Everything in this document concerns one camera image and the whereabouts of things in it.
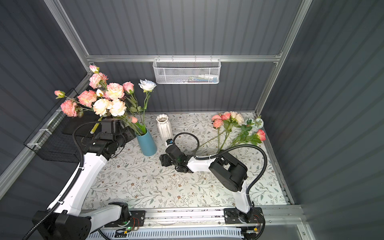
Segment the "pink peony stem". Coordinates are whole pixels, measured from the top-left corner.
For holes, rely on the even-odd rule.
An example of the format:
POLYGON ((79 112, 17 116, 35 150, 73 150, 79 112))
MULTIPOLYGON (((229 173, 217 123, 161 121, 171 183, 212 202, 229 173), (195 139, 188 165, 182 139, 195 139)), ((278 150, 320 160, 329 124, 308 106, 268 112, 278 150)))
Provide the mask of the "pink peony stem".
POLYGON ((107 85, 107 90, 104 94, 104 98, 114 101, 122 99, 124 95, 125 93, 122 85, 117 83, 110 83, 107 85))

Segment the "white rose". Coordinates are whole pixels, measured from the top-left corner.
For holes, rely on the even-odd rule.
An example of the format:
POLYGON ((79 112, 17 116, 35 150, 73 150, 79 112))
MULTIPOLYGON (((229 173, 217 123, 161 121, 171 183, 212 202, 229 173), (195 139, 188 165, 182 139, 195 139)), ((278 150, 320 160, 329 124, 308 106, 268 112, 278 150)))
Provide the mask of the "white rose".
POLYGON ((144 106, 143 106, 143 113, 142 113, 142 123, 143 123, 143 126, 144 126, 144 129, 146 131, 146 124, 145 124, 145 114, 146 114, 146 110, 148 108, 148 103, 149 103, 149 99, 151 97, 151 93, 152 91, 156 88, 156 84, 153 82, 153 81, 150 81, 150 80, 147 80, 147 79, 144 79, 144 80, 140 80, 139 82, 139 87, 143 90, 143 92, 145 93, 145 100, 144 100, 144 106))

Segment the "pink multi-bloom rose stem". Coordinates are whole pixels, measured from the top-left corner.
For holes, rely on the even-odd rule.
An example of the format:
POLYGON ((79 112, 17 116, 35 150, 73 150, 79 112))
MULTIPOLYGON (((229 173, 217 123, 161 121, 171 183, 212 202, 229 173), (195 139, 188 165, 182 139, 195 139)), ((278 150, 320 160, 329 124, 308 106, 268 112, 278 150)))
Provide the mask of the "pink multi-bloom rose stem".
POLYGON ((90 65, 89 68, 91 72, 93 72, 93 75, 89 78, 89 86, 93 89, 105 86, 107 84, 108 77, 101 73, 100 68, 95 65, 90 65))

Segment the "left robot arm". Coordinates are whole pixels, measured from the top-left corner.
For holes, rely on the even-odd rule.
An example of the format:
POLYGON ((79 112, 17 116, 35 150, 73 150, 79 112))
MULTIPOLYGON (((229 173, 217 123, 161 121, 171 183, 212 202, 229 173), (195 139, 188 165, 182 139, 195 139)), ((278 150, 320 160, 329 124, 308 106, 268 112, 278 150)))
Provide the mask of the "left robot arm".
POLYGON ((77 141, 73 141, 80 152, 80 162, 60 194, 45 211, 34 215, 34 226, 23 237, 29 239, 38 231, 45 240, 85 240, 89 234, 105 225, 119 222, 126 227, 132 215, 125 203, 112 202, 106 207, 81 214, 82 205, 100 170, 113 157, 118 148, 128 142, 128 130, 123 121, 105 119, 100 123, 101 131, 94 137, 86 152, 77 141))

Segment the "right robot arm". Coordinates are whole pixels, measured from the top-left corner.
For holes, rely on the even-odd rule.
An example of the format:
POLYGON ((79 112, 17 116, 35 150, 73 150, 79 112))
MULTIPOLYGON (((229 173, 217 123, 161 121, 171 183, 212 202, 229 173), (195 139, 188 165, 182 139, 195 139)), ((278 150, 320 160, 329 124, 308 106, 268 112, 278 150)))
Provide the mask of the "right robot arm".
POLYGON ((232 147, 215 155, 198 157, 186 155, 172 144, 160 156, 160 162, 163 167, 175 167, 179 173, 212 173, 227 190, 233 192, 236 209, 247 214, 252 207, 247 184, 248 168, 230 154, 234 149, 232 147))

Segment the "single pink rose stem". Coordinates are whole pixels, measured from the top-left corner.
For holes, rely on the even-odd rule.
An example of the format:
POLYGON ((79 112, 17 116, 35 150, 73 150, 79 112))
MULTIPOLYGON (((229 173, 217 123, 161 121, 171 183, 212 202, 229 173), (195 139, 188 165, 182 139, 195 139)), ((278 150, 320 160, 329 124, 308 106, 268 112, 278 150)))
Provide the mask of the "single pink rose stem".
POLYGON ((139 106, 138 100, 135 96, 134 84, 131 82, 125 82, 123 84, 123 88, 126 94, 125 101, 128 105, 128 110, 132 115, 132 126, 135 126, 135 131, 137 135, 143 136, 147 133, 147 130, 143 123, 141 107, 139 106))

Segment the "pink spray rose stem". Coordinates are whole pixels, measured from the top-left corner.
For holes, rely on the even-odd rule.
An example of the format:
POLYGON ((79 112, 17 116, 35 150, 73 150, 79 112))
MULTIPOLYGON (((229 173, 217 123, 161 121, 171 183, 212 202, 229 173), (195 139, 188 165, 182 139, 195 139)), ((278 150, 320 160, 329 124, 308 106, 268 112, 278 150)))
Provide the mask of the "pink spray rose stem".
POLYGON ((98 100, 97 94, 94 91, 83 91, 77 98, 68 97, 63 91, 55 91, 56 99, 66 99, 61 103, 62 112, 71 118, 84 115, 84 111, 93 111, 93 104, 98 100))

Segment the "blue ceramic vase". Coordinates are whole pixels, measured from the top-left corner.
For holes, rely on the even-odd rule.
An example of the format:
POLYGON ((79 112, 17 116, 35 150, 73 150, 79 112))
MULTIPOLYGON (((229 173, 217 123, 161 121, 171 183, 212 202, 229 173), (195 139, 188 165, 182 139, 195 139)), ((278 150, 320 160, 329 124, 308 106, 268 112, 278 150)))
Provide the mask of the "blue ceramic vase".
POLYGON ((157 146, 149 130, 144 135, 136 136, 144 156, 150 157, 156 154, 157 146))

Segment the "white ribbed vase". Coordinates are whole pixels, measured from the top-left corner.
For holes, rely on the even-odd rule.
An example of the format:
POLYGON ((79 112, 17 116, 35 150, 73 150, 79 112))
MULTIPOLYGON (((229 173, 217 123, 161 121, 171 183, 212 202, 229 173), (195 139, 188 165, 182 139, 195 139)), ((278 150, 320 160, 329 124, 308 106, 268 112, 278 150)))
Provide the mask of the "white ribbed vase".
POLYGON ((161 114, 157 116, 156 120, 161 138, 167 147, 169 145, 168 140, 173 139, 172 127, 169 121, 169 117, 165 114, 161 114))

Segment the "cream double peony stem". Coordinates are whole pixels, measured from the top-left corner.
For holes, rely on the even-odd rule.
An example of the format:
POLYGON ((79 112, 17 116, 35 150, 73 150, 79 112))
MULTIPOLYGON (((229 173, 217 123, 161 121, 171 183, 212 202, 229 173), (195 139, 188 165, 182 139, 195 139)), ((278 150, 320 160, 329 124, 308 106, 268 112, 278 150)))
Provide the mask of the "cream double peony stem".
POLYGON ((121 100, 110 101, 107 99, 99 99, 93 104, 92 108, 95 114, 100 117, 112 116, 115 119, 122 120, 124 125, 132 128, 138 136, 146 133, 146 130, 143 130, 138 125, 138 119, 136 117, 129 116, 126 111, 127 106, 121 100))

